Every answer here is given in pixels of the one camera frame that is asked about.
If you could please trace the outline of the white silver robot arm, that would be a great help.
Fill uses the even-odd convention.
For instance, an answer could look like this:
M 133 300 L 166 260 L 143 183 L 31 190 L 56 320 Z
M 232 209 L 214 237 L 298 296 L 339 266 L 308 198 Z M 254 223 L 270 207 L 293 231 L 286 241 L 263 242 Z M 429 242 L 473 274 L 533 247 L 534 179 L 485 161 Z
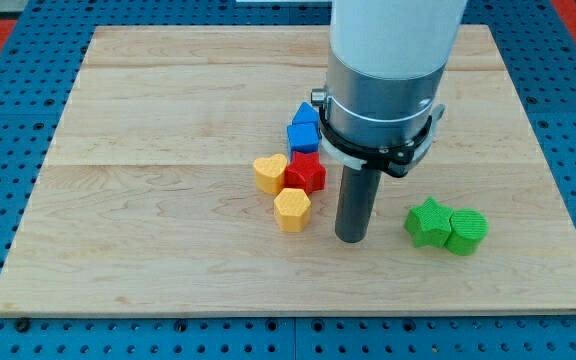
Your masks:
M 324 138 L 400 146 L 424 128 L 467 0 L 335 0 Z

